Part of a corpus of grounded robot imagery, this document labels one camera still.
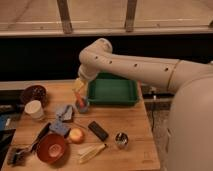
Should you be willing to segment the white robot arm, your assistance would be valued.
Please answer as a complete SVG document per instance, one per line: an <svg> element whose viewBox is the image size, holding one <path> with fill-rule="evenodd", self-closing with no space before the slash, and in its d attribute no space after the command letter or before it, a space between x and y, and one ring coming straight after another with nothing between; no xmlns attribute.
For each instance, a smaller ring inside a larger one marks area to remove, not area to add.
<svg viewBox="0 0 213 171"><path fill-rule="evenodd" d="M79 61L84 82L108 72L170 93L166 171L213 171L213 61L119 55L105 38L84 47Z"/></svg>

